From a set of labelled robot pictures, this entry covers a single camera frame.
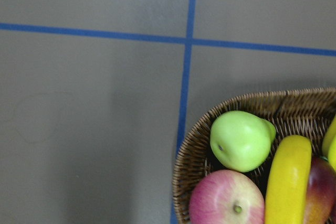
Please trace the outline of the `red apple in basket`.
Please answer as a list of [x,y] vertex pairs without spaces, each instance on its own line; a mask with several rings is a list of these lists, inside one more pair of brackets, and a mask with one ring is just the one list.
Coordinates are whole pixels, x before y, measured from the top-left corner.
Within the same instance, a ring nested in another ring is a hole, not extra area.
[[251,179],[226,169],[196,185],[188,211],[191,223],[264,223],[265,203]]

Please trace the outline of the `wooden fruit basket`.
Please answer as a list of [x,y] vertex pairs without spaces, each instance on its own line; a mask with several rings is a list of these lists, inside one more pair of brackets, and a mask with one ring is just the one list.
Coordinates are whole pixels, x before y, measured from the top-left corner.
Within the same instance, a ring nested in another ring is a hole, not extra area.
[[211,151],[209,136],[214,120],[232,110],[252,113],[276,128],[276,139],[266,161],[245,174],[265,194],[272,158],[284,137],[305,136],[311,140],[313,154],[322,155],[323,138],[335,116],[335,88],[244,94],[207,111],[179,143],[172,176],[171,223],[190,222],[188,206],[192,190],[203,177],[224,168]]

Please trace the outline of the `yellow green fruit in basket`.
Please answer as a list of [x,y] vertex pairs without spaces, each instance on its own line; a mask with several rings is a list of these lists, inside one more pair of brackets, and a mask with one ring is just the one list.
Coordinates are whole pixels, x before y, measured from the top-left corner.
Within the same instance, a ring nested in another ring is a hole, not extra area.
[[322,142],[322,154],[335,170],[335,117],[331,121]]

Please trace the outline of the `red yellow mango fruit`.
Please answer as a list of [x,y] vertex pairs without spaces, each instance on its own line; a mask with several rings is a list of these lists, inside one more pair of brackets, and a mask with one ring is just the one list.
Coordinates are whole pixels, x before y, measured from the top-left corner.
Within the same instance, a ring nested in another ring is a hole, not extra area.
[[314,156],[308,180],[304,223],[326,223],[335,203],[335,171],[323,158]]

